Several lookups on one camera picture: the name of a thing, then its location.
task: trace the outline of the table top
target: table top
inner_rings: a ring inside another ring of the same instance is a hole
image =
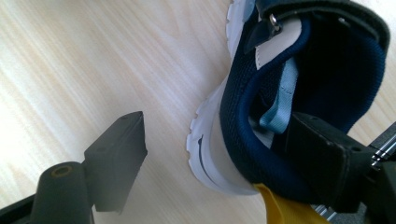
[[[358,1],[396,36],[396,1]],[[96,223],[265,223],[260,195],[204,187],[188,165],[198,105],[227,76],[230,0],[5,1],[0,6],[0,207],[143,111],[148,156],[121,216]],[[349,133],[370,143],[396,119],[396,41],[370,111]]]

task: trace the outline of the shoe sole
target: shoe sole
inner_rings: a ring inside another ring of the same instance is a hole
[[[245,4],[246,0],[235,0],[230,4],[227,13],[226,35],[232,59],[242,34]],[[219,106],[226,83],[227,78],[210,93],[196,111],[197,118],[192,120],[191,133],[187,136],[189,164],[195,177],[210,189],[232,195],[257,194],[257,190],[233,165],[222,139]]]

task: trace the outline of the sneaker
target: sneaker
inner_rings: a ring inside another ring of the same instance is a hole
[[[258,193],[253,184],[263,183],[287,199],[320,204],[273,145],[282,141],[293,111],[348,132],[381,84],[388,28],[373,12],[349,1],[262,2],[234,0],[230,5],[231,71],[191,122],[189,164],[213,190],[252,195]],[[364,15],[364,21],[350,9]]]

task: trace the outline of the navy blue shoe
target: navy blue shoe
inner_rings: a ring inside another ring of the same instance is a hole
[[[344,133],[367,112],[384,74],[386,24],[364,7],[335,0],[235,0],[227,19],[233,64],[191,123],[193,173],[220,192],[256,194],[253,185],[263,183],[284,198],[320,204],[272,147],[294,111]]]

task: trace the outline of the pull tab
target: pull tab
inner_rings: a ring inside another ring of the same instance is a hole
[[[274,14],[271,14],[268,20],[262,20],[253,27],[244,46],[245,54],[280,33],[282,33],[282,24],[276,20]]]

